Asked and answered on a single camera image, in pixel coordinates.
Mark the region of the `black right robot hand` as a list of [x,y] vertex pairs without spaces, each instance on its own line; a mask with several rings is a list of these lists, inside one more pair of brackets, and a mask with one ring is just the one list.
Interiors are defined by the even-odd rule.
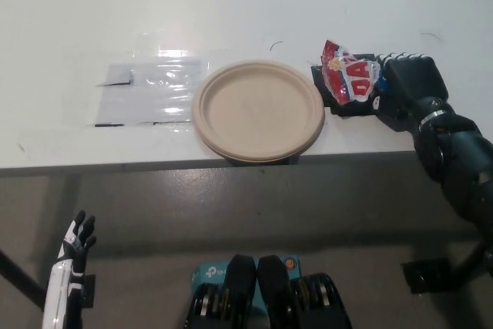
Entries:
[[448,127],[454,110],[448,90],[434,60],[425,54],[380,54],[373,92],[373,111],[397,132],[412,133],[429,126]]

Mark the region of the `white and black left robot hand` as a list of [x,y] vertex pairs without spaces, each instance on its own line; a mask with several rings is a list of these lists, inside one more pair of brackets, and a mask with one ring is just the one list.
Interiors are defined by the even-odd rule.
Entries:
[[76,276],[81,277],[86,272],[89,249],[96,243],[95,221],[94,216],[86,217],[84,210],[79,211],[62,241],[56,262],[70,262]]

